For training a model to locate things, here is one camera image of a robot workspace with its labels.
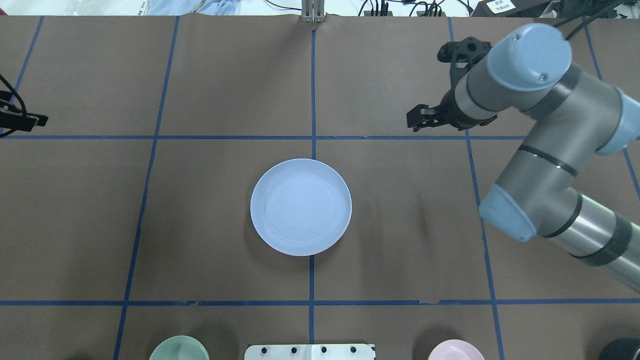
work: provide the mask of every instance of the white plate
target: white plate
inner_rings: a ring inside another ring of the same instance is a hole
[[[351,194],[340,174],[311,159],[293,159],[264,173],[251,196],[251,220],[269,246],[287,255],[329,249],[351,220]]]
[[[447,340],[431,351],[428,360],[484,360],[484,357],[466,341]]]

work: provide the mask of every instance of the blue joint cap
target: blue joint cap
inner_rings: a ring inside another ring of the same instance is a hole
[[[607,145],[596,151],[598,155],[611,155],[627,147],[640,135],[640,103],[616,88],[622,99],[620,122]]]
[[[486,59],[489,75],[519,92],[542,90],[555,84],[571,65],[571,45],[551,25],[521,26],[500,40]]]
[[[478,210],[483,219],[518,241],[527,242],[537,233],[529,216],[497,184],[491,185]]]

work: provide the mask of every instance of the black device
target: black device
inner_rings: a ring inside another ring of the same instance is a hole
[[[481,1],[476,6],[472,17],[539,17],[550,3],[549,0],[510,0],[513,8],[494,13],[490,8],[491,1]]]
[[[438,60],[451,63],[449,77],[451,89],[442,97],[438,106],[430,108],[428,105],[416,105],[406,114],[407,127],[416,132],[423,127],[438,127],[450,124],[462,131],[474,126],[485,126],[494,121],[497,116],[477,120],[466,116],[454,100],[454,90],[462,77],[473,69],[491,50],[491,43],[483,42],[473,37],[462,41],[448,42],[438,51]]]
[[[0,138],[16,131],[31,131],[35,126],[47,124],[48,116],[27,112],[24,101],[13,86],[2,75],[0,75],[0,81],[9,89],[9,91],[0,91],[0,127],[8,129],[7,132],[0,134]],[[14,96],[20,102],[21,108],[12,104]]]

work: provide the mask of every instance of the black cable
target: black cable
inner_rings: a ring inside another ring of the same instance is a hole
[[[426,1],[419,1],[417,3],[415,3],[415,5],[413,6],[413,8],[411,9],[411,12],[409,13],[409,16],[413,15],[413,11],[415,10],[416,7],[418,7],[418,5],[423,4],[424,5],[424,12],[427,12],[427,10],[429,9],[429,4],[427,4]]]
[[[9,89],[11,94],[13,96],[15,96],[15,98],[20,103],[20,107],[22,108],[22,116],[23,117],[27,117],[27,106],[24,104],[24,101],[22,100],[22,97],[20,95],[18,95],[18,92],[15,91],[13,86],[11,86],[11,84],[9,84],[9,81],[7,81],[4,78],[4,76],[2,76],[2,74],[0,74],[0,81],[2,81],[2,83]],[[9,136],[9,135],[13,134],[16,131],[17,131],[16,129],[11,129],[11,130],[9,130],[7,132],[4,132],[4,133],[0,134],[0,139],[4,138],[5,136]]]
[[[605,7],[604,9],[600,10],[599,12],[596,12],[595,14],[593,14],[590,18],[588,18],[587,20],[583,21],[582,24],[576,26],[575,29],[573,29],[569,35],[566,36],[566,38],[564,38],[565,40],[569,41],[571,40],[577,33],[580,32],[580,30],[584,29],[587,25],[591,24],[592,22],[594,22],[597,18],[599,18],[600,16],[602,16],[604,13],[611,11],[613,8],[615,8],[616,6],[622,5],[622,3],[624,3],[626,0],[618,0],[618,1],[614,1],[612,4],[610,4],[609,6]]]
[[[600,10],[607,8],[609,5],[611,5],[611,3],[605,3],[605,4],[601,4],[600,6],[596,7],[596,8],[589,8],[587,10],[584,10],[583,12],[579,13],[578,15],[574,15],[573,17],[569,17],[565,20],[562,20],[561,22],[558,22],[557,24],[554,24],[554,27],[559,28],[560,26],[574,21],[575,19],[578,19],[579,17],[583,17],[585,15],[589,15],[589,14],[593,14],[596,12],[599,12]]]
[[[285,9],[285,10],[298,10],[298,11],[302,11],[302,9],[299,8],[289,8],[288,6],[282,6],[282,5],[278,5],[278,4],[274,4],[269,0],[265,0],[267,3],[272,4],[275,7],[281,8],[281,9]]]
[[[15,96],[15,98],[18,100],[18,102],[20,103],[20,107],[22,108],[22,116],[23,117],[27,117],[27,107],[24,105],[24,101],[22,100],[22,97],[20,95],[18,95],[18,92],[15,91],[15,89],[13,88],[13,86],[11,86],[11,84],[9,84],[9,81],[7,81],[4,76],[2,76],[2,74],[0,74],[0,81],[2,81],[2,83],[9,89],[9,91],[11,92],[11,94],[13,96]]]
[[[429,6],[429,9],[425,11],[421,16],[437,17],[438,9],[440,10],[440,16],[442,16],[442,8],[440,7],[442,3],[444,3],[444,0],[440,1],[439,3],[436,3],[436,0],[433,0],[431,6]]]
[[[364,6],[367,4],[367,0],[364,0],[364,3],[362,3],[362,6],[360,7],[360,11],[358,12],[358,16],[360,16],[360,14],[362,14],[362,10],[364,9]]]
[[[5,136],[9,136],[9,135],[13,134],[16,131],[17,131],[16,129],[11,129],[11,130],[9,130],[7,132],[4,132],[4,133],[0,134],[0,139],[4,138]]]
[[[469,0],[467,0],[466,4],[462,0],[458,0],[458,2],[461,3],[462,5],[464,5],[465,8],[467,8],[467,12],[469,13],[469,17],[471,17],[471,14],[474,12],[474,9],[471,7],[471,5],[469,5]]]

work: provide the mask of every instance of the gray metal bracket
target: gray metal bracket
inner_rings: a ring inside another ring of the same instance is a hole
[[[302,22],[324,22],[324,0],[302,0]]]

